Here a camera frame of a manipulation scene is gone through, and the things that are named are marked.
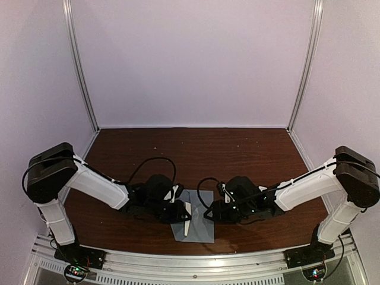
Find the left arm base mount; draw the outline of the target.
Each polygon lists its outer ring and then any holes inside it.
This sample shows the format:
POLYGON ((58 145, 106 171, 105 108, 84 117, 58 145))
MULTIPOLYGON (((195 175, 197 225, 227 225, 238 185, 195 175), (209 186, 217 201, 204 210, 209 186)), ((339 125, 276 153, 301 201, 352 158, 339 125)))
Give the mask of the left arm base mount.
POLYGON ((55 250, 54 258, 64 261, 64 278, 69 284, 78 284, 84 281, 91 270, 101 270, 105 259, 105 251, 81 246, 79 241, 69 245, 60 245, 56 239, 50 241, 55 250))

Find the grey-blue envelope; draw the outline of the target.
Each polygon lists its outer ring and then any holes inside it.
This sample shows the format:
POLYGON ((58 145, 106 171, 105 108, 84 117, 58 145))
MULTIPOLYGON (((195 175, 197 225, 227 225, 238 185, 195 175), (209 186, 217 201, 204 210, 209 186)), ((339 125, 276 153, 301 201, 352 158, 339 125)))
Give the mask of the grey-blue envelope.
POLYGON ((185 222, 171 224, 172 233, 177 242, 214 243, 214 222, 204 218, 206 208, 200 202, 197 191, 184 190, 180 199, 191 204, 191 216, 188 234, 185 236, 185 222))

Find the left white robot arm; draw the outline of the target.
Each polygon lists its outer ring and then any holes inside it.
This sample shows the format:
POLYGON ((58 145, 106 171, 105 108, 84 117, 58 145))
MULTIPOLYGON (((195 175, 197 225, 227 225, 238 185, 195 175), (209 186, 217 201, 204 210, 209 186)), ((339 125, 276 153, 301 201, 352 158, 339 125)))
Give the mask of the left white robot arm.
POLYGON ((63 255, 73 264, 86 255, 77 244, 77 235, 59 194, 65 189, 80 191, 114 210, 141 207, 162 223, 183 223, 188 235, 192 219, 191 203, 180 199, 184 187, 162 174, 146 182, 133 184, 116 180, 91 167, 74 153, 73 146, 62 142, 32 157, 21 178, 23 192, 36 205, 45 224, 53 233, 63 255))

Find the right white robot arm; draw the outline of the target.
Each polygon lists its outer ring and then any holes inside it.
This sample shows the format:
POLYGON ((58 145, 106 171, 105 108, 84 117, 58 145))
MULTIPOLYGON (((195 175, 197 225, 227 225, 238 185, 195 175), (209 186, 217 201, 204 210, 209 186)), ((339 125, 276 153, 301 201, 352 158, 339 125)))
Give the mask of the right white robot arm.
POLYGON ((315 198, 341 192, 343 199, 319 225, 304 256, 317 262, 327 248, 350 226, 359 213, 379 202, 379 173, 368 158, 346 146, 324 164, 297 178, 264 187, 246 176, 218 182, 221 199, 206 208, 204 218, 224 223, 240 223, 250 216, 259 220, 277 217, 315 198))

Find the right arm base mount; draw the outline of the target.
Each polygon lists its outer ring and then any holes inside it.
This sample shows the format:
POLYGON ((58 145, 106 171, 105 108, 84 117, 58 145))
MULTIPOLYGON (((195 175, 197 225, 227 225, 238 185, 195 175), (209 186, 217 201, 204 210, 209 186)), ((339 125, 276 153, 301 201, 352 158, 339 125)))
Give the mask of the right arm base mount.
POLYGON ((301 267, 307 281, 319 282, 327 275, 326 260, 335 257, 333 245, 318 241, 284 252, 288 269, 301 267))

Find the ornate bordered paper sheet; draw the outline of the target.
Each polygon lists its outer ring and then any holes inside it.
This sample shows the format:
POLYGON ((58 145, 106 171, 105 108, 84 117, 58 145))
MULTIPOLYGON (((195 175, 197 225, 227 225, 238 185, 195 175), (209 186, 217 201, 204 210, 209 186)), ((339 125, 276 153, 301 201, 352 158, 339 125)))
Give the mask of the ornate bordered paper sheet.
POLYGON ((185 222, 184 222, 184 236, 187 237, 189 233, 189 227, 190 227, 190 222, 191 222, 191 214, 192 214, 192 208, 191 208, 191 203, 190 202, 185 202, 185 210, 186 210, 186 217, 185 217, 185 222))

